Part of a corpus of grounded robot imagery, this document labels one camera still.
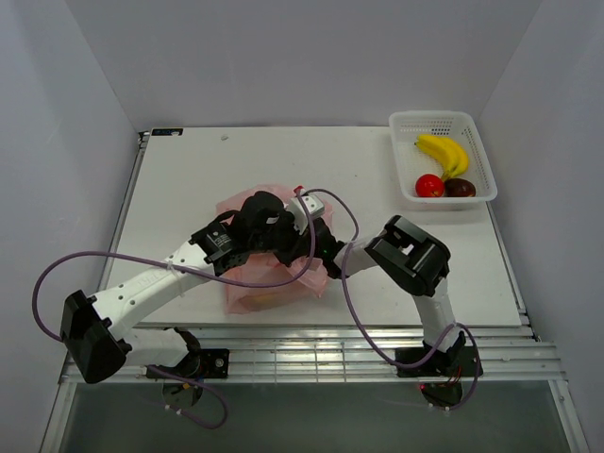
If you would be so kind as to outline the pink plastic bag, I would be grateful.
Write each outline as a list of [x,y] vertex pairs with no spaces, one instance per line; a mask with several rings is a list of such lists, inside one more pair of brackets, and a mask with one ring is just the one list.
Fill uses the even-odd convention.
[[[229,210],[239,210],[245,199],[258,191],[271,193],[283,202],[294,196],[294,190],[288,186],[260,184],[219,202],[216,212],[223,214]],[[225,278],[248,283],[281,282],[297,274],[304,264],[303,259],[298,259],[287,267],[272,254],[253,255],[244,266],[226,272]],[[326,267],[319,259],[315,259],[304,276],[286,286],[253,289],[226,285],[224,311],[227,314],[247,314],[284,306],[305,297],[319,298],[325,291],[327,282]]]

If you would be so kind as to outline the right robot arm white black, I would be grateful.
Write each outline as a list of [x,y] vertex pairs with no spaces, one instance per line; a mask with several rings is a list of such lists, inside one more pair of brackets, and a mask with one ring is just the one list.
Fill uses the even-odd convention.
[[[447,284],[451,253],[443,242],[400,215],[392,217],[377,236],[347,243],[336,240],[317,220],[314,239],[315,257],[329,277],[342,282],[345,303],[361,336],[400,376],[481,373],[476,340],[452,310]],[[349,292],[348,279],[374,267],[411,296],[423,329],[422,345],[398,348],[394,358],[371,338]]]

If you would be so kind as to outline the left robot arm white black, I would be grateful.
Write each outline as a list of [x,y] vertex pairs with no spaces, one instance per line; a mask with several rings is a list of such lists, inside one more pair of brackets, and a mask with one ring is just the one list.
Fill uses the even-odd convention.
[[191,333],[140,328],[141,320],[198,285],[222,280],[254,254],[273,253],[286,264],[311,258],[313,222],[324,211],[312,195],[283,202],[259,191],[239,210],[220,214],[193,233],[158,265],[91,296],[81,291],[68,296],[60,338],[84,380],[101,382],[125,365],[155,365],[184,378],[199,374],[201,348]]

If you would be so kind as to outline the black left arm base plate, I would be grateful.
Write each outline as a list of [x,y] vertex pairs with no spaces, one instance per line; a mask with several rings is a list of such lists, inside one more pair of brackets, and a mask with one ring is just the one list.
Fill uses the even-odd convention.
[[146,367],[147,378],[159,378],[160,374],[189,379],[227,378],[230,350],[227,348],[202,348],[188,353],[176,366],[151,365]]

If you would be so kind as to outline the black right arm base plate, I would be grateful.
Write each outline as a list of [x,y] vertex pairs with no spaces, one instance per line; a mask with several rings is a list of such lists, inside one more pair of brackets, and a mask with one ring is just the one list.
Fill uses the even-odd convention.
[[[425,346],[402,347],[394,351],[394,358],[401,363],[412,363],[423,359],[428,353]],[[483,376],[482,365],[478,365],[473,347],[464,345],[458,349],[449,348],[446,352],[437,350],[423,365],[412,369],[397,369],[400,378],[472,378],[478,370]]]

